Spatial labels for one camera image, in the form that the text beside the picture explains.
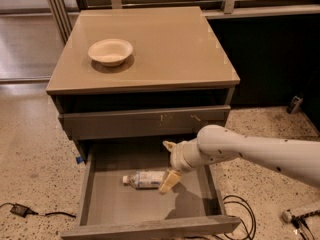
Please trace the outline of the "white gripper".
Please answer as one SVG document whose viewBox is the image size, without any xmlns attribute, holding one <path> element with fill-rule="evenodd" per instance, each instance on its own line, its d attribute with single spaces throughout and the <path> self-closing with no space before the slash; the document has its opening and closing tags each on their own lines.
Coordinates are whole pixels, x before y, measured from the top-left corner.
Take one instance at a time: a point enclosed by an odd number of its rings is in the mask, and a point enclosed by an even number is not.
<svg viewBox="0 0 320 240">
<path fill-rule="evenodd" d="M 163 146 L 171 152 L 170 164 L 174 170 L 167 170 L 158 188 L 160 194 L 166 194 L 182 178 L 181 173 L 189 173 L 204 164 L 203 154 L 196 140 L 174 142 L 164 141 Z"/>
</svg>

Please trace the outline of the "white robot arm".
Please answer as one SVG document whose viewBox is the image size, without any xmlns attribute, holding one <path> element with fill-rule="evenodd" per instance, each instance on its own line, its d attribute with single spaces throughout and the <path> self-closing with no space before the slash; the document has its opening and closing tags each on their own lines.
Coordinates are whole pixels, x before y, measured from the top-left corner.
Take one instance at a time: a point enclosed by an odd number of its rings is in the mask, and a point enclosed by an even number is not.
<svg viewBox="0 0 320 240">
<path fill-rule="evenodd" d="M 165 173 L 159 192 L 169 192 L 198 167 L 242 158 L 307 185 L 320 187 L 320 143 L 315 141 L 252 137 L 225 127 L 203 127 L 195 139 L 164 141 L 170 152 L 171 168 Z"/>
</svg>

